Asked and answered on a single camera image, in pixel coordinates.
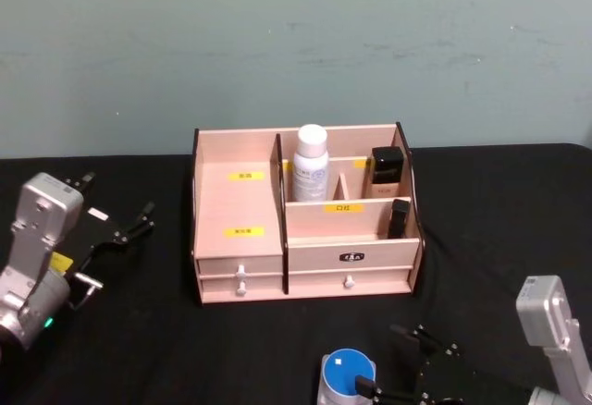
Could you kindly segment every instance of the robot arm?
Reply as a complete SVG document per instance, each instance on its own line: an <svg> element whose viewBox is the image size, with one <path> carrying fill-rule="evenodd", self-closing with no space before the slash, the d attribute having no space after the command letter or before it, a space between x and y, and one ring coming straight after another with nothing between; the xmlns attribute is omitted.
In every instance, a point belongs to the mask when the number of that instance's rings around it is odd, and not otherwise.
<svg viewBox="0 0 592 405"><path fill-rule="evenodd" d="M530 276L516 300L528 343L549 358L560 394L572 405L592 403L592 374L580 325L558 276Z"/></svg>
<svg viewBox="0 0 592 405"><path fill-rule="evenodd" d="M151 202L127 228L95 208L83 212L82 193L93 177L87 174L66 184L42 173L23 186L12 224L12 248L0 274L3 350L28 350L64 304L76 310L103 287L81 272L100 249L105 245L125 249L154 227L149 220ZM75 282L87 287L76 305L68 301L70 284Z"/></svg>
<svg viewBox="0 0 592 405"><path fill-rule="evenodd" d="M56 245L76 225L82 202L80 192L47 174L34 177L20 193L14 241L0 275L0 327L24 349L68 298L68 283L49 263Z"/></svg>

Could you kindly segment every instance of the cosmetic storage box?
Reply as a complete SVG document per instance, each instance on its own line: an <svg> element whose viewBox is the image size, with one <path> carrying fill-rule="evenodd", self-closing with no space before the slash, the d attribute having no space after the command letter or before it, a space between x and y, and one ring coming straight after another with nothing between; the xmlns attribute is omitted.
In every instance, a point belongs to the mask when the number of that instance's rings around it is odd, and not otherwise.
<svg viewBox="0 0 592 405"><path fill-rule="evenodd" d="M401 124L325 129L324 202L292 200L298 128L195 130L191 258L202 303L413 291L425 242ZM372 149L384 146L404 157L400 239L387 238L394 198L364 197Z"/></svg>

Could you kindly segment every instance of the teal wall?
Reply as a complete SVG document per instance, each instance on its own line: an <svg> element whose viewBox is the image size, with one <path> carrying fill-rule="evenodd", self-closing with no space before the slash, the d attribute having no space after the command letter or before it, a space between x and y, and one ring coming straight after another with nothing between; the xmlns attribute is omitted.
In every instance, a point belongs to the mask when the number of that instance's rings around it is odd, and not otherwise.
<svg viewBox="0 0 592 405"><path fill-rule="evenodd" d="M590 15L590 0L0 0L0 156L394 120L413 146L590 144Z"/></svg>

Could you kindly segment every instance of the black tablecloth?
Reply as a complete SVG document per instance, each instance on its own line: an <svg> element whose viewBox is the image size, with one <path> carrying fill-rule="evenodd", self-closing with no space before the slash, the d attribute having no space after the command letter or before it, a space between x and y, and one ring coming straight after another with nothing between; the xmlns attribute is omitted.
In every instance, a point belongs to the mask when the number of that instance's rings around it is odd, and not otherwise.
<svg viewBox="0 0 592 405"><path fill-rule="evenodd" d="M592 152L521 145L413 157L430 232L415 296L205 307L188 257L189 156L0 161L3 258L20 185L40 171L95 171L95 207L125 222L153 200L157 223L142 252L97 261L105 288L86 307L59 314L24 363L2 366L2 403L312 404L322 355L342 347L374 360L383 387L411 387L415 353L389 329L419 322L458 342L477 369L554 388L514 302L527 275L560 275L592 344Z"/></svg>

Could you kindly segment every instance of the yellow label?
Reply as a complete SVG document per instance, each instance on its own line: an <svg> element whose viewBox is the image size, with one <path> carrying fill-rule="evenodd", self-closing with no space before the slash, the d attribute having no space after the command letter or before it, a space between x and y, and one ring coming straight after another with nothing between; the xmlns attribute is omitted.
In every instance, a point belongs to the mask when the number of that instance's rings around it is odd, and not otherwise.
<svg viewBox="0 0 592 405"><path fill-rule="evenodd" d="M226 237L260 237L265 234L264 227L229 227L224 231Z"/></svg>
<svg viewBox="0 0 592 405"><path fill-rule="evenodd" d="M65 274L73 263L74 261L72 259L69 259L68 257L60 254L59 252L54 252L52 254L52 261L50 263L50 266L54 268L58 273Z"/></svg>
<svg viewBox="0 0 592 405"><path fill-rule="evenodd" d="M263 180L265 174L262 171L253 172L233 172L228 175L228 179L232 181L236 180Z"/></svg>
<svg viewBox="0 0 592 405"><path fill-rule="evenodd" d="M364 205L361 203L343 203L325 205L326 213L362 213Z"/></svg>
<svg viewBox="0 0 592 405"><path fill-rule="evenodd" d="M353 167L355 167L355 168L365 169L367 166L368 166L368 159L353 161Z"/></svg>

